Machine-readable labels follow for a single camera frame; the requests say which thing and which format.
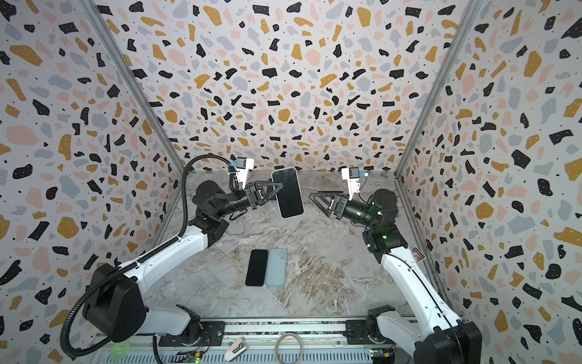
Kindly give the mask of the black phone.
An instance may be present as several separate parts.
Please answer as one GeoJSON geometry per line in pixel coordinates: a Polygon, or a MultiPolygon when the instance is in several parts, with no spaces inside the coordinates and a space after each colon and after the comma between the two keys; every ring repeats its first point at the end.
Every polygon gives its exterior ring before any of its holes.
{"type": "Polygon", "coordinates": [[[274,183],[283,187],[276,193],[277,204],[282,218],[293,218],[304,213],[303,197],[299,176],[294,167],[282,168],[271,173],[274,183]]]}

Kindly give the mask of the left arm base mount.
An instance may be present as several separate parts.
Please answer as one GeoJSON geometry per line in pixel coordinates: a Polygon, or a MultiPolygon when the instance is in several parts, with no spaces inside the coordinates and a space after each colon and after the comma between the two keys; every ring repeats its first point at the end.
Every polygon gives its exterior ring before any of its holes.
{"type": "Polygon", "coordinates": [[[189,324],[185,332],[180,335],[162,335],[159,338],[159,347],[180,347],[204,349],[206,347],[221,346],[226,322],[201,321],[189,324]]]}

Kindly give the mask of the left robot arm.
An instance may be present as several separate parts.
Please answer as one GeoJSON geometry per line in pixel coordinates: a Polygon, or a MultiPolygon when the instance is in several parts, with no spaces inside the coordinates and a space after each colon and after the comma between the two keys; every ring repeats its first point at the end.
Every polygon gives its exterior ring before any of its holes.
{"type": "Polygon", "coordinates": [[[145,294],[178,265],[218,242],[229,226],[227,216],[237,218],[263,206],[282,189],[280,182],[257,181],[227,194],[211,180],[201,183],[192,198],[196,214],[186,218],[185,229],[130,262],[96,271],[92,284],[105,284],[84,303],[83,318],[115,343],[133,335],[171,335],[182,345],[194,344],[202,332],[200,316],[185,306],[148,307],[145,294]]]}

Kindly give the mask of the light blue case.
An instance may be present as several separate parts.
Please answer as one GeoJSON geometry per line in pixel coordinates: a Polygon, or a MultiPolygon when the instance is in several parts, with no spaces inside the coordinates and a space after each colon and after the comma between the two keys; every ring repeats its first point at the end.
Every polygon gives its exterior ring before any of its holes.
{"type": "Polygon", "coordinates": [[[286,281],[287,249],[273,249],[269,252],[265,285],[282,287],[286,281]]]}

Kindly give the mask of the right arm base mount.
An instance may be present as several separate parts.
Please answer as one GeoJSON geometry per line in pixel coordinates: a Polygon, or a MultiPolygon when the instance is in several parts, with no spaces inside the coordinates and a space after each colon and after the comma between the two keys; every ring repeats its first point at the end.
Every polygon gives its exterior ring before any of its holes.
{"type": "Polygon", "coordinates": [[[365,319],[351,319],[345,321],[343,336],[350,345],[392,345],[395,344],[389,338],[379,333],[375,324],[365,319]]]}

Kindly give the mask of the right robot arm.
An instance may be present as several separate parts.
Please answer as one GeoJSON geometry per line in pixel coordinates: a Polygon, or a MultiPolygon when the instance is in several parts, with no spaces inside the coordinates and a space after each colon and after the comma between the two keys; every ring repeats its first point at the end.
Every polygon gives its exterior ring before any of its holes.
{"type": "Polygon", "coordinates": [[[415,314],[416,322],[410,323],[388,306],[369,310],[370,338],[392,341],[416,363],[480,362],[482,333],[447,305],[418,267],[396,226],[399,208],[394,192],[376,190],[365,203],[327,191],[312,193],[309,199],[326,216],[363,226],[365,246],[390,274],[415,314]]]}

